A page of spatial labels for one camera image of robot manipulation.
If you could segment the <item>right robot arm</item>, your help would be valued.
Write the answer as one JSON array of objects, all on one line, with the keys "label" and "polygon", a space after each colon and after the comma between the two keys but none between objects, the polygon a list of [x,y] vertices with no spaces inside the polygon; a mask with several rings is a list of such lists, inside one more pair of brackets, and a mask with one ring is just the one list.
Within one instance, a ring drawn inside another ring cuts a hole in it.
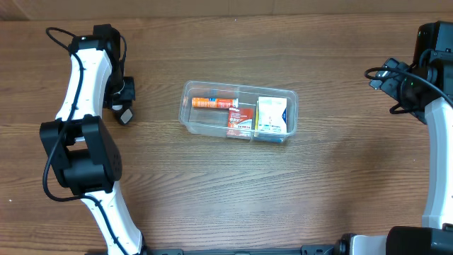
[{"label": "right robot arm", "polygon": [[369,85],[396,100],[390,113],[410,114],[428,127],[428,196],[420,227],[392,227],[385,235],[344,234],[323,254],[452,253],[452,23],[418,29],[411,64],[389,58],[365,71]]}]

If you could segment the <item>dark brown medicine bottle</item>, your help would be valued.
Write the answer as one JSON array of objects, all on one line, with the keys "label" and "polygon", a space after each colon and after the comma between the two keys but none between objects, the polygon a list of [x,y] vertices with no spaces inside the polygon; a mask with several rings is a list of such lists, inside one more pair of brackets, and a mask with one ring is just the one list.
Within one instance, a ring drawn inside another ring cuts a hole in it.
[{"label": "dark brown medicine bottle", "polygon": [[121,125],[127,125],[134,117],[130,104],[113,106],[112,112],[116,121]]}]

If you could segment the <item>blue VapoDrops box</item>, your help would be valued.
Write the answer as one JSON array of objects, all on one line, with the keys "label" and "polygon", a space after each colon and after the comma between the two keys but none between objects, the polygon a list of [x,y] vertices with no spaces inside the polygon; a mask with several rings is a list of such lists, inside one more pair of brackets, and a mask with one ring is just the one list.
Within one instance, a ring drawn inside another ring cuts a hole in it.
[{"label": "blue VapoDrops box", "polygon": [[278,106],[259,106],[254,130],[254,137],[258,141],[284,142],[287,133],[287,109]]}]

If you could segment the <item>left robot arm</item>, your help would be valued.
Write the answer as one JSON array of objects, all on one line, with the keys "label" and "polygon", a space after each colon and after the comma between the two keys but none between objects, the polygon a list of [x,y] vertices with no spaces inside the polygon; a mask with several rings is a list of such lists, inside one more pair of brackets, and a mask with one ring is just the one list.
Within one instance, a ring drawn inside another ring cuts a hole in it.
[{"label": "left robot arm", "polygon": [[40,126],[47,154],[42,187],[57,202],[80,200],[93,215],[107,254],[147,254],[122,196],[120,150],[105,126],[103,109],[121,125],[134,113],[134,79],[125,76],[127,43],[110,24],[72,35],[63,47],[71,59],[67,93],[56,117]]}]

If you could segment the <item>red small box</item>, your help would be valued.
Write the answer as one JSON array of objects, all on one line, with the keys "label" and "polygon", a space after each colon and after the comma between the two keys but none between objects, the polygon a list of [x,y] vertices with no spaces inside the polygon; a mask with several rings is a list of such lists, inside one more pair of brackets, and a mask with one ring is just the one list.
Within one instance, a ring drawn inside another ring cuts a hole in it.
[{"label": "red small box", "polygon": [[249,139],[251,137],[254,110],[252,108],[230,108],[227,137]]}]

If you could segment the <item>white small box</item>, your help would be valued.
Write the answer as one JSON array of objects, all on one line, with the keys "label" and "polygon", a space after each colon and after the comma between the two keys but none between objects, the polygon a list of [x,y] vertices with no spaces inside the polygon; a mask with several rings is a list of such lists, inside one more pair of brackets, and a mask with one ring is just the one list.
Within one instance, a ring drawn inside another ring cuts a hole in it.
[{"label": "white small box", "polygon": [[282,134],[287,132],[287,99],[258,98],[256,130]]}]

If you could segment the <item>orange tablet tube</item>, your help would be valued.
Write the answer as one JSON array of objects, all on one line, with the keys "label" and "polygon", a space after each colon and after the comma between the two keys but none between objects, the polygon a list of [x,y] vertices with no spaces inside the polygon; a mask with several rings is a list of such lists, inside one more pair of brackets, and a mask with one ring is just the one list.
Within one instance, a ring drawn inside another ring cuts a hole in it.
[{"label": "orange tablet tube", "polygon": [[195,108],[237,108],[239,100],[237,98],[192,98],[192,107]]}]

